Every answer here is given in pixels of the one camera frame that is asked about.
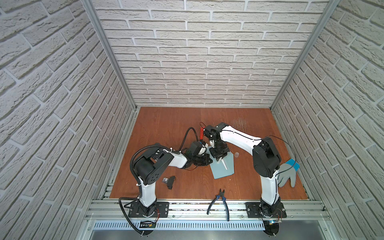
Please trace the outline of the pink white letter card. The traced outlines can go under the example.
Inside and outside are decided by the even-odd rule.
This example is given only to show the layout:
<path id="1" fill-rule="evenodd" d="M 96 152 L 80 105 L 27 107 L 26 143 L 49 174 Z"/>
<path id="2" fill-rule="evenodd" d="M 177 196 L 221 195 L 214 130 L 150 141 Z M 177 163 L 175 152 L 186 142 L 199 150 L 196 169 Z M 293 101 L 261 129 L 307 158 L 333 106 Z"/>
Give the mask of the pink white letter card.
<path id="1" fill-rule="evenodd" d="M 224 166 L 225 170 L 227 171 L 227 170 L 228 170 L 228 168 L 227 168 L 227 165 L 226 165 L 226 162 L 224 161 L 224 159 L 221 159 L 221 162 L 222 162 L 222 164 L 223 164 L 223 166 Z"/>

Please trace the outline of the white glue stick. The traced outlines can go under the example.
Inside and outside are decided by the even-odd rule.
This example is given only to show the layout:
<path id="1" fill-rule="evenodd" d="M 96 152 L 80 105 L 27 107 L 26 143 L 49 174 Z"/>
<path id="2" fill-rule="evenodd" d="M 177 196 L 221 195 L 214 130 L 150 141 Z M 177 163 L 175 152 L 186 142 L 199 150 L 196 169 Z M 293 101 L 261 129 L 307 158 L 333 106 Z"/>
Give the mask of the white glue stick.
<path id="1" fill-rule="evenodd" d="M 204 154 L 206 154 L 207 149 L 208 149 L 208 145 L 207 145 L 207 144 L 202 145 L 202 148 L 201 148 L 201 150 L 199 151 L 199 155 L 204 155 Z"/>

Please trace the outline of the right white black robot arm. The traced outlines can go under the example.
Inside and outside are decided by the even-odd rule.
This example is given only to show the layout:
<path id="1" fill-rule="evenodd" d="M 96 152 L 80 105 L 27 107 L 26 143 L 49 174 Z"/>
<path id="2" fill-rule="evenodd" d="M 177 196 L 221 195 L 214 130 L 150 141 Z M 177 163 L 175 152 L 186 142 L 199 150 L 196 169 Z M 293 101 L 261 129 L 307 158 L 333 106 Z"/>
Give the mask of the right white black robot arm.
<path id="1" fill-rule="evenodd" d="M 207 152 L 217 162 L 233 158 L 230 155 L 228 143 L 249 153 L 262 184 L 259 214 L 265 218 L 271 218 L 274 214 L 278 214 L 279 217 L 283 216 L 278 188 L 283 187 L 287 180 L 291 180 L 291 187 L 295 186 L 296 174 L 300 165 L 294 159 L 281 163 L 282 158 L 272 140 L 273 135 L 264 138 L 253 137 L 228 124 L 220 123 L 217 126 L 203 127 L 201 136 L 208 138 L 211 147 Z"/>

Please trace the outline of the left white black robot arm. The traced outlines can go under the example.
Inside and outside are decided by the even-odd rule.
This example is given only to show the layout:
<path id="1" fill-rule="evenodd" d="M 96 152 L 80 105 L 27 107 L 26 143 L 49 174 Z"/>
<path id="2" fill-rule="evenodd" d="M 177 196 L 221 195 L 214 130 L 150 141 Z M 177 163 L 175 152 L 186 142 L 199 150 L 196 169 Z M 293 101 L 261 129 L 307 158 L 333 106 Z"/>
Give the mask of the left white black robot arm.
<path id="1" fill-rule="evenodd" d="M 130 220 L 126 209 L 138 206 L 145 217 L 155 216 L 155 220 L 142 221 L 142 226 L 151 228 L 157 225 L 161 213 L 157 207 L 156 181 L 167 167 L 191 170 L 191 166 L 207 166 L 212 163 L 207 153 L 208 144 L 203 141 L 204 128 L 198 135 L 193 127 L 187 129 L 178 150 L 167 148 L 159 143 L 145 146 L 138 150 L 130 160 L 130 171 L 137 181 L 139 195 L 136 198 L 120 197 L 119 206 L 129 225 L 141 236 L 148 236 L 152 230 L 140 230 Z"/>

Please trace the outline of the red black pipe wrench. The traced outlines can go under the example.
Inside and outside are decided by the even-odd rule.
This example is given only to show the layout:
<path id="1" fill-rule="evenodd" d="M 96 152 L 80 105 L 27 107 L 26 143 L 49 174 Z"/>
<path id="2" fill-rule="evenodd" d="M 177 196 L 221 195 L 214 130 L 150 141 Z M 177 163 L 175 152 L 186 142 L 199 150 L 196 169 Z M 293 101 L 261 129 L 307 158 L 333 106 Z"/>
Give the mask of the red black pipe wrench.
<path id="1" fill-rule="evenodd" d="M 205 136 L 204 131 L 205 131 L 205 129 L 203 127 L 200 127 L 200 137 L 199 137 L 200 141 L 202 141 L 204 139 L 204 136 Z"/>

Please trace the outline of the small black clip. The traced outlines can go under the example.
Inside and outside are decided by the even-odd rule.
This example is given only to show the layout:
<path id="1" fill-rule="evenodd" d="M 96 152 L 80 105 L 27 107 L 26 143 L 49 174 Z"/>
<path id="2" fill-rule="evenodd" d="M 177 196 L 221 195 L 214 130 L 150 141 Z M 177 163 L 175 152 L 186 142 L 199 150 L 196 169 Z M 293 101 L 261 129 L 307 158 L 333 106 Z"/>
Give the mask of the small black clip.
<path id="1" fill-rule="evenodd" d="M 172 190 L 175 180 L 176 176 L 171 176 L 170 178 L 163 178 L 162 182 L 167 185 L 167 188 L 169 190 Z"/>

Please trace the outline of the grey blue work glove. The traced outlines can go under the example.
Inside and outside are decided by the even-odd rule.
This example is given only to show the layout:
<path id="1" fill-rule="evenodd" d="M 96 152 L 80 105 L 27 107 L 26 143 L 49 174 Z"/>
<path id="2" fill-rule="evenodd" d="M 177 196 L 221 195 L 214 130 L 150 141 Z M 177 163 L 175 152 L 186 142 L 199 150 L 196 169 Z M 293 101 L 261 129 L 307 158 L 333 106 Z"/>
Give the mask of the grey blue work glove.
<path id="1" fill-rule="evenodd" d="M 299 168 L 300 164 L 294 159 L 289 159 L 285 163 L 281 164 L 279 173 L 277 174 L 278 186 L 282 188 L 287 181 L 290 180 L 291 187 L 294 188 Z"/>

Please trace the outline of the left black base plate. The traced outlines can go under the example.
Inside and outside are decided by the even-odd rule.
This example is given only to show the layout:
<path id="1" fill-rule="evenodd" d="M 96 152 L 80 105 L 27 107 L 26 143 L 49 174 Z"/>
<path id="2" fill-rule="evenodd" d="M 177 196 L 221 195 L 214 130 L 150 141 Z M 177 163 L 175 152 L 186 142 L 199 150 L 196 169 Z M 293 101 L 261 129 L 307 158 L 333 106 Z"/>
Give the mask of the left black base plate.
<path id="1" fill-rule="evenodd" d="M 145 207 L 140 201 L 129 206 L 129 218 L 167 218 L 169 213 L 169 202 L 155 202 Z"/>

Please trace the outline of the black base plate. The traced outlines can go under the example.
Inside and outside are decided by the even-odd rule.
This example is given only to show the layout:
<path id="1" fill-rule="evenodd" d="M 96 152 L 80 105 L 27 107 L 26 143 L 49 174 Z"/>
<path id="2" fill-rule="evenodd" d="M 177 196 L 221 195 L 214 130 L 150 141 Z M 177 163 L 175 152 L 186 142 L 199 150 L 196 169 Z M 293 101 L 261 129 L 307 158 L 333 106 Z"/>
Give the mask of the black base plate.
<path id="1" fill-rule="evenodd" d="M 140 201 L 129 206 L 129 218 L 167 218 L 169 213 L 169 202 L 155 202 L 145 207 Z"/>
<path id="2" fill-rule="evenodd" d="M 261 202 L 246 202 L 246 211 L 248 218 L 286 218 L 287 213 L 283 203 L 277 201 L 269 206 Z"/>

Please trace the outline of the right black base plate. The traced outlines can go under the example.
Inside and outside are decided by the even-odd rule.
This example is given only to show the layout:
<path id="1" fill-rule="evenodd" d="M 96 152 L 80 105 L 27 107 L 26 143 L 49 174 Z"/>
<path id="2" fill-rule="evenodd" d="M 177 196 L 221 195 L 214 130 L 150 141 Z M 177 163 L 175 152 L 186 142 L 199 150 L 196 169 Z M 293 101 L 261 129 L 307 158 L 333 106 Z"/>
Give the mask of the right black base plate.
<path id="1" fill-rule="evenodd" d="M 246 202 L 246 211 L 248 218 L 286 218 L 287 213 L 283 203 L 277 201 L 269 206 L 261 202 Z"/>

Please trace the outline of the aluminium frame rail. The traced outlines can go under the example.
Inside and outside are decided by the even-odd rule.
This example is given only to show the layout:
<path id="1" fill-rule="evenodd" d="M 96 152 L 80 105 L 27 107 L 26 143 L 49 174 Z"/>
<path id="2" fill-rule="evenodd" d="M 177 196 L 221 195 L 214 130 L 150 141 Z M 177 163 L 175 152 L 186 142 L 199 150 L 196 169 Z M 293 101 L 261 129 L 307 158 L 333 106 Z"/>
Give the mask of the aluminium frame rail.
<path id="1" fill-rule="evenodd" d="M 329 221 L 330 214 L 326 211 L 321 201 L 281 201 L 285 207 L 287 217 L 282 218 L 248 218 L 246 202 L 258 202 L 256 200 L 217 200 L 215 203 L 208 200 L 182 200 L 182 199 L 159 199 L 158 202 L 169 202 L 169 213 L 167 218 L 161 220 L 208 220 L 208 221 Z M 93 200 L 89 206 L 86 220 L 125 220 L 118 199 Z M 153 218 L 130 218 L 144 220 Z"/>

